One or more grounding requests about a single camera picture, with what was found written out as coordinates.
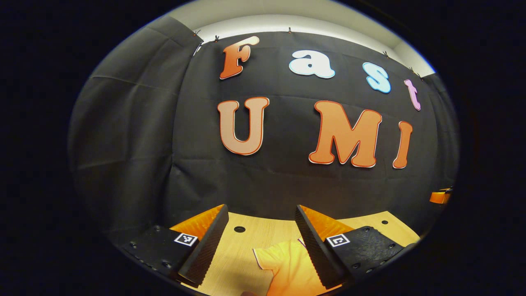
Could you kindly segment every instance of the orange letter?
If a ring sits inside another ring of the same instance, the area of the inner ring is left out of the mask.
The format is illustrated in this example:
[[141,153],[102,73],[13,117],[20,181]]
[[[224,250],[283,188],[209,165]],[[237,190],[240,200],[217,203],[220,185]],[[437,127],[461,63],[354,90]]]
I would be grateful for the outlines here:
[[241,71],[243,71],[243,66],[239,65],[239,59],[241,59],[242,62],[246,62],[248,60],[248,57],[250,57],[250,45],[256,45],[259,43],[259,38],[256,36],[252,36],[250,38],[247,38],[245,40],[241,40],[238,43],[234,43],[230,46],[227,46],[223,52],[225,53],[225,68],[223,69],[223,72],[219,75],[220,79],[227,79],[229,77],[235,76]]
[[330,164],[334,161],[331,153],[332,140],[336,144],[338,159],[345,164],[358,146],[358,152],[351,163],[358,167],[373,167],[376,164],[376,138],[382,115],[373,110],[364,110],[352,129],[341,104],[319,101],[314,108],[321,115],[320,135],[316,151],[309,154],[312,163]]
[[405,121],[400,121],[398,127],[400,128],[400,146],[398,147],[398,155],[393,161],[393,168],[403,169],[407,165],[407,151],[409,150],[409,140],[413,127]]
[[266,97],[251,97],[245,101],[245,107],[249,109],[250,114],[250,130],[246,141],[238,140],[234,131],[235,112],[239,108],[239,103],[225,101],[217,105],[221,141],[228,150],[241,155],[251,155],[259,150],[263,142],[263,109],[269,103]]

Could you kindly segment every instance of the light wood surface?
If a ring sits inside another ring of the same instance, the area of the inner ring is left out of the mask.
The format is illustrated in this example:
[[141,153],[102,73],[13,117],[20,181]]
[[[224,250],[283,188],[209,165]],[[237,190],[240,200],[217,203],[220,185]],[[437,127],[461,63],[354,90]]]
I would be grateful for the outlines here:
[[[211,296],[240,296],[250,291],[257,296],[267,294],[272,271],[259,268],[252,249],[268,248],[301,237],[294,221],[264,219],[228,213],[229,221],[217,247],[216,254],[202,285],[193,290]],[[339,220],[352,228],[372,226],[401,246],[420,238],[402,221],[389,212]],[[235,232],[243,226],[245,232]]]

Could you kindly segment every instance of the letter m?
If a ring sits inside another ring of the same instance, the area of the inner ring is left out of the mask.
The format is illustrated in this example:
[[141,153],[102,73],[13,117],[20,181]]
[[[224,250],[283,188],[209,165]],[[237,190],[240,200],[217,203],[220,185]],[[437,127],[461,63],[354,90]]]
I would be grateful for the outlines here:
[[351,163],[358,167],[373,167],[376,164],[375,151],[378,127],[382,122],[380,113],[364,110],[354,128],[341,104],[332,101],[319,101],[314,104],[320,113],[320,135],[316,151],[309,154],[312,163],[331,164],[334,155],[331,153],[332,143],[336,144],[338,159],[345,164],[358,146],[358,152]]

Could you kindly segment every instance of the cutout letter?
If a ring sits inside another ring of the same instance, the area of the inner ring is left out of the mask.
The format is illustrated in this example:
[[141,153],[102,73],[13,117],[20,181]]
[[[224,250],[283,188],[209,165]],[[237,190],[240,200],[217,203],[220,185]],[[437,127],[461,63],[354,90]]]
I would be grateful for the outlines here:
[[382,67],[371,63],[364,63],[362,67],[368,75],[367,83],[369,83],[373,90],[385,94],[391,91],[391,84],[387,80],[389,75],[387,75],[387,72]]
[[398,147],[398,155],[393,161],[393,168],[403,169],[407,165],[407,151],[409,150],[409,140],[413,127],[405,121],[400,121],[398,127],[400,128],[400,146]]
[[237,101],[225,101],[217,105],[219,111],[219,126],[221,141],[223,145],[236,154],[251,155],[256,153],[263,142],[263,113],[269,105],[266,97],[252,97],[245,101],[245,107],[249,109],[249,134],[246,141],[236,138],[235,112],[239,108]]
[[409,89],[409,96],[413,102],[413,106],[417,111],[420,111],[420,103],[417,100],[417,89],[413,86],[413,83],[409,79],[404,80],[405,85]]
[[238,43],[227,46],[223,50],[225,53],[225,68],[219,75],[219,78],[223,80],[241,73],[241,71],[243,71],[243,66],[239,65],[239,59],[241,59],[242,62],[246,62],[250,57],[250,46],[246,44],[256,45],[258,43],[259,38],[252,36],[245,40],[241,40]]
[[338,160],[345,164],[351,153],[358,146],[358,152],[351,159],[351,164],[358,167],[373,167],[376,164],[375,151],[378,127],[382,115],[373,110],[364,110],[354,128],[341,104],[331,101],[319,101],[314,108],[321,115],[320,135],[316,151],[309,155],[312,163],[331,164],[334,155],[331,153],[332,142],[336,144]]
[[330,68],[329,57],[321,52],[315,51],[297,51],[292,54],[295,60],[289,64],[289,69],[299,75],[312,75],[320,78],[329,79],[335,75]]

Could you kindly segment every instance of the ceiling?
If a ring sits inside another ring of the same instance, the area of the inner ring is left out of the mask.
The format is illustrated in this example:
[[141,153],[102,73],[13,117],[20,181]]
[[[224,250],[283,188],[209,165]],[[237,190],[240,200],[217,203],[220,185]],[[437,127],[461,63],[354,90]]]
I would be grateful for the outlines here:
[[331,0],[196,0],[170,13],[193,31],[236,17],[284,14],[315,18],[365,34],[395,48],[402,39],[376,21]]

